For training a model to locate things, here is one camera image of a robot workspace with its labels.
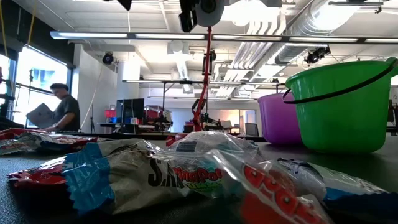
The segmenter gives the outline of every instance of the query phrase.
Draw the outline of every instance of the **gray shirt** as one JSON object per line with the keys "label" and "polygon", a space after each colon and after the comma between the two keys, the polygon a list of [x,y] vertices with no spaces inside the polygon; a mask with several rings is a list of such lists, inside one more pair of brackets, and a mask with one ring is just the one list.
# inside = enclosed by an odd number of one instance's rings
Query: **gray shirt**
{"label": "gray shirt", "polygon": [[75,114],[72,121],[67,124],[61,131],[78,131],[80,129],[80,109],[79,103],[71,95],[67,95],[61,100],[57,109],[54,111],[54,120],[59,122],[67,113]]}

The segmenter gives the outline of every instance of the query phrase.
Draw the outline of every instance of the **black bucket handle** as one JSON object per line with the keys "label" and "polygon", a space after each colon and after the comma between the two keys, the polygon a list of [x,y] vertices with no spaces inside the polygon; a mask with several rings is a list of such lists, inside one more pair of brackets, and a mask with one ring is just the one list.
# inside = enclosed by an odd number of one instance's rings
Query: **black bucket handle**
{"label": "black bucket handle", "polygon": [[309,102],[314,102],[314,101],[318,101],[318,100],[324,100],[324,99],[329,99],[335,96],[340,96],[346,93],[350,93],[352,91],[358,90],[362,87],[365,87],[369,84],[374,83],[375,81],[381,79],[382,77],[386,76],[388,73],[390,73],[398,64],[398,60],[395,58],[394,61],[384,70],[382,71],[380,74],[373,76],[372,78],[365,80],[359,84],[356,84],[354,86],[351,86],[349,88],[345,88],[344,90],[339,90],[336,91],[334,93],[327,93],[324,95],[320,95],[320,96],[314,96],[314,97],[309,97],[306,99],[301,99],[301,100],[294,100],[294,101],[286,101],[285,97],[287,96],[287,94],[291,91],[291,89],[288,89],[282,96],[282,101],[286,104],[299,104],[299,103],[309,103]]}

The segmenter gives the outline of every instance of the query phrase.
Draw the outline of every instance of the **green plastic bucket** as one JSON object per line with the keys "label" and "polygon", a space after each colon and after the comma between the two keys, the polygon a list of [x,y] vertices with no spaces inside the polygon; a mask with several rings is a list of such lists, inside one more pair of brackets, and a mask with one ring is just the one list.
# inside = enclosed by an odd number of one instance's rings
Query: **green plastic bucket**
{"label": "green plastic bucket", "polygon": [[396,58],[313,68],[291,76],[303,143],[320,152],[373,152],[386,140],[391,77]]}

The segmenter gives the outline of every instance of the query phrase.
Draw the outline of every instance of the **purple container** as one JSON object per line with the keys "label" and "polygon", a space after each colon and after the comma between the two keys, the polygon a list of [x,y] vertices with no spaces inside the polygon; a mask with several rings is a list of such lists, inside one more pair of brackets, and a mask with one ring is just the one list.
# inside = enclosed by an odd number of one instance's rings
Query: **purple container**
{"label": "purple container", "polygon": [[[264,138],[272,144],[302,144],[294,105],[282,101],[283,93],[260,97],[260,114]],[[289,93],[286,100],[293,100]]]}

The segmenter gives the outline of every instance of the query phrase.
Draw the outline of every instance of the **table surface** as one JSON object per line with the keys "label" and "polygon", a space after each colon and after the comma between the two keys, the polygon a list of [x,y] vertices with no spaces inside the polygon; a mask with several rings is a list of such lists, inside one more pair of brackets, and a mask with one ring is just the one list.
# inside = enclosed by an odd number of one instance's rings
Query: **table surface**
{"label": "table surface", "polygon": [[[398,137],[387,137],[384,147],[371,154],[322,154],[303,147],[273,146],[258,143],[265,159],[292,158],[312,162],[349,175],[368,180],[388,191],[398,192]],[[67,196],[59,190],[54,194],[42,189],[40,198],[35,192],[16,192],[7,183],[6,174],[37,167],[60,157],[36,153],[0,157],[0,223],[239,223],[224,199],[210,200],[192,195],[168,204],[155,205],[135,212],[106,215],[93,212],[79,216],[72,209]]]}

